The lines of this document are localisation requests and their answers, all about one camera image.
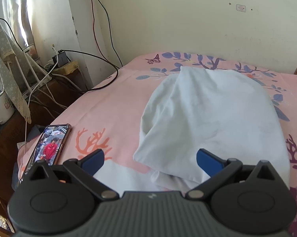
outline charger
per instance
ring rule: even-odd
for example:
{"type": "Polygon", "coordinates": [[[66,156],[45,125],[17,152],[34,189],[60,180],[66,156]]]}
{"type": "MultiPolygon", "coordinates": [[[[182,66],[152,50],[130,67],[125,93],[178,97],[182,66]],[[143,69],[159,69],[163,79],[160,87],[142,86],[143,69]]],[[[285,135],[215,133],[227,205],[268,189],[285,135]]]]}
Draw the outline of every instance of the charger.
{"type": "MultiPolygon", "coordinates": [[[[64,66],[65,64],[67,64],[69,62],[65,52],[59,52],[57,57],[58,57],[58,63],[56,65],[56,68],[60,68],[61,66],[64,66]]],[[[52,59],[55,64],[57,62],[56,55],[53,56],[52,59]]]]}

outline butterfly print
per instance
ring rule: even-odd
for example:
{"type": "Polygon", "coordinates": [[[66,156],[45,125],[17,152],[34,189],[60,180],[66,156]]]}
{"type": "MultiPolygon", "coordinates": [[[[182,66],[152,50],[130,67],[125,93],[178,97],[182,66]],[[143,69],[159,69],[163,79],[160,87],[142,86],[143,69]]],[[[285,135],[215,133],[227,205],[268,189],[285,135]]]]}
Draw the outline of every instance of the butterfly print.
{"type": "Polygon", "coordinates": [[[148,61],[148,64],[153,64],[153,63],[160,63],[160,57],[159,55],[156,55],[154,59],[146,59],[148,61]]]}

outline person in red jacket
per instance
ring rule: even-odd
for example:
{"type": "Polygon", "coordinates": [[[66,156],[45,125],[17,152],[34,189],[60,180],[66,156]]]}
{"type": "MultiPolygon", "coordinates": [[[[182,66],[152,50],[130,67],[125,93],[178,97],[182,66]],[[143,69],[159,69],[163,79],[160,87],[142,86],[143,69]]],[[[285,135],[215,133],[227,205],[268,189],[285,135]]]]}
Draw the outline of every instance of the person in red jacket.
{"type": "Polygon", "coordinates": [[[51,141],[51,143],[47,144],[45,147],[44,147],[44,150],[43,150],[43,157],[45,159],[45,161],[47,162],[47,164],[50,163],[50,159],[53,157],[53,155],[55,154],[56,152],[56,148],[57,148],[57,144],[56,142],[59,140],[59,138],[57,137],[54,137],[51,141]]]}

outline cream wall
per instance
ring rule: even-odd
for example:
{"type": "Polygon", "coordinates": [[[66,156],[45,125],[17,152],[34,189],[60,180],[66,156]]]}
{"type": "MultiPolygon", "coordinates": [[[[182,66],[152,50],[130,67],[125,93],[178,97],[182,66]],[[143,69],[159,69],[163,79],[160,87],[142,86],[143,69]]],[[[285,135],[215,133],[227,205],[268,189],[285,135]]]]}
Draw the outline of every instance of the cream wall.
{"type": "MultiPolygon", "coordinates": [[[[100,56],[92,31],[90,0],[32,0],[32,32],[41,62],[45,65],[57,50],[78,50],[100,56]]],[[[99,26],[97,10],[95,25],[99,26]]],[[[102,51],[106,54],[100,28],[96,35],[102,51]]],[[[89,88],[110,76],[114,69],[99,59],[88,55],[67,52],[72,60],[79,62],[89,88]]]]}
{"type": "MultiPolygon", "coordinates": [[[[297,67],[297,0],[101,0],[124,64],[154,51],[185,51],[279,72],[297,67]],[[246,12],[236,11],[236,4],[246,12]]],[[[109,58],[107,22],[98,7],[109,58]]]]}

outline floral bedsheet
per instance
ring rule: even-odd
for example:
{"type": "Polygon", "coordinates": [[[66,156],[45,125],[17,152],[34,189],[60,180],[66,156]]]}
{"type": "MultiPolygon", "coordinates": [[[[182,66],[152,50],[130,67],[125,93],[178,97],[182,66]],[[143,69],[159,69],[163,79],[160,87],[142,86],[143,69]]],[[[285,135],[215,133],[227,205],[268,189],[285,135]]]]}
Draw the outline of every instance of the floral bedsheet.
{"type": "MultiPolygon", "coordinates": [[[[119,192],[126,189],[153,190],[149,183],[150,168],[132,159],[139,144],[140,120],[155,88],[168,75],[178,73],[182,66],[235,70],[266,90],[287,143],[291,162],[290,191],[297,202],[297,75],[277,73],[209,55],[156,52],[139,56],[119,70],[119,77],[113,84],[80,97],[53,122],[69,123],[73,127],[59,163],[69,158],[80,159],[101,148],[105,152],[105,164],[95,175],[97,179],[119,192]]],[[[35,143],[36,140],[25,154],[19,152],[19,177],[35,143]]],[[[297,215],[290,232],[297,237],[297,215]]]]}

